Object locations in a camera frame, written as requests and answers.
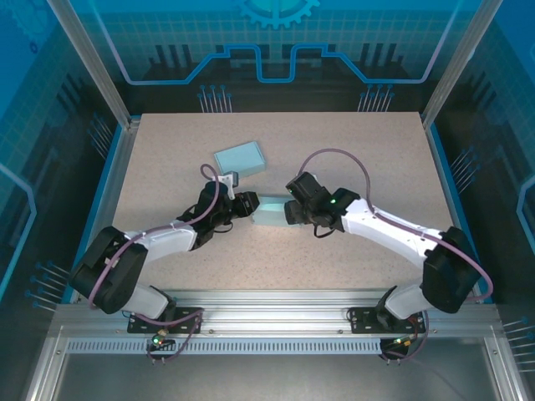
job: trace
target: foam block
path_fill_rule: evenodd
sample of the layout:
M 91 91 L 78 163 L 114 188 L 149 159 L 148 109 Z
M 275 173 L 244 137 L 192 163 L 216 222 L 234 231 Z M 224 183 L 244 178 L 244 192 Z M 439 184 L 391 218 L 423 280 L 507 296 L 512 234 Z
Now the foam block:
M 296 224 L 290 226 L 284 216 L 284 204 L 293 200 L 292 196 L 263 196 L 258 197 L 260 206 L 252 214 L 252 222 L 259 226 L 300 227 Z
M 266 169 L 266 161 L 256 141 L 214 154 L 222 174 L 236 171 L 239 178 L 260 173 Z

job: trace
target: black bracket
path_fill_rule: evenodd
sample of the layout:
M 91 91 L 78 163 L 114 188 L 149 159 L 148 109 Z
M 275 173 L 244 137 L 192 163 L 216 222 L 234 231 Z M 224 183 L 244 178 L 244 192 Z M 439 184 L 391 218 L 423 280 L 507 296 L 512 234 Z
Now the black bracket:
M 408 320 L 399 320 L 392 327 L 386 329 L 377 319 L 377 312 L 374 307 L 351 307 L 346 314 L 351 323 L 353 334 L 414 334 L 415 327 Z M 418 322 L 418 334 L 425 332 L 423 313 L 412 315 Z
M 181 317 L 186 317 L 187 315 L 191 315 L 192 313 L 200 310 L 202 310 L 201 307 L 177 307 L 175 308 L 175 315 L 171 320 L 178 320 Z M 158 332 L 158 330 L 166 328 L 169 331 L 169 334 L 189 334 L 193 328 L 193 325 L 195 324 L 195 321 L 196 317 L 192 317 L 191 319 L 188 319 L 180 324 L 176 324 L 175 326 L 163 327 L 147 323 L 136 316 L 132 316 L 130 317 L 126 331 L 130 334 L 155 334 Z M 195 331 L 193 332 L 194 334 L 201 332 L 201 325 L 202 321 L 200 321 L 197 325 Z

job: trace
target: white robotic arm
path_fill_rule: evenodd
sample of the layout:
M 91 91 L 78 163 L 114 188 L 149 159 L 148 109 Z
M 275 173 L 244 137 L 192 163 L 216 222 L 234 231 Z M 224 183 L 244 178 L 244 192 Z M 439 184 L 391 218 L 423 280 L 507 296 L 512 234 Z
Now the white robotic arm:
M 422 280 L 391 288 L 379 302 L 376 312 L 384 327 L 436 307 L 455 313 L 470 293 L 480 274 L 438 241 L 447 242 L 471 254 L 466 236 L 450 227 L 447 232 L 415 225 L 381 211 L 350 190 L 340 188 L 330 194 L 307 172 L 287 184 L 295 200 L 285 204 L 288 224 L 312 224 L 331 232 L 342 231 L 377 242 L 411 261 L 423 271 Z
M 201 191 L 197 204 L 167 226 L 146 233 L 104 228 L 71 273 L 69 284 L 89 300 L 93 293 L 93 303 L 106 313 L 123 310 L 163 318 L 175 303 L 161 290 L 138 283 L 143 267 L 173 253 L 194 251 L 212 239 L 217 227 L 231 225 L 233 219 L 250 216 L 258 208 L 255 192 L 234 194 L 236 173 L 217 180 L 217 198 L 213 180 Z

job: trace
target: enclosure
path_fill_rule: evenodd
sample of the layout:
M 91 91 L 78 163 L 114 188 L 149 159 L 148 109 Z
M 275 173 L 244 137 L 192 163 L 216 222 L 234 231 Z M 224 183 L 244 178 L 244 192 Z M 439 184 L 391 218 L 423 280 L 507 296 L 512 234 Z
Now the enclosure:
M 534 18 L 529 0 L 0 1 L 0 399 L 532 399 Z M 205 311 L 153 366 L 151 335 L 69 273 L 104 227 L 176 219 L 201 164 L 252 141 L 265 171 L 239 190 L 288 197 L 314 151 L 350 151 L 380 209 L 464 231 L 492 297 L 430 309 L 422 353 L 387 364 L 399 334 L 356 334 L 348 309 L 421 270 L 256 214 L 143 268 Z M 308 168 L 365 193 L 342 155 Z

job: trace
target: speckled tabletop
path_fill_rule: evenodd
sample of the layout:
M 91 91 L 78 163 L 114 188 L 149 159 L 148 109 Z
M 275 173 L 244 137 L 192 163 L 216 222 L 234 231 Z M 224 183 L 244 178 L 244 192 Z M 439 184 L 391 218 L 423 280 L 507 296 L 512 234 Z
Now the speckled tabletop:
M 372 200 L 424 226 L 451 224 L 417 113 L 144 114 L 126 172 L 114 226 L 138 231 L 173 220 L 196 203 L 213 153 L 256 140 L 263 173 L 239 190 L 286 194 L 284 186 L 315 150 L 339 147 L 369 170 Z M 364 194 L 359 167 L 342 155 L 319 155 L 308 171 L 334 191 Z M 386 288 L 420 277 L 401 256 L 364 238 L 335 233 L 318 240 L 311 226 L 255 226 L 250 219 L 201 249 L 146 266 L 140 281 L 162 289 Z

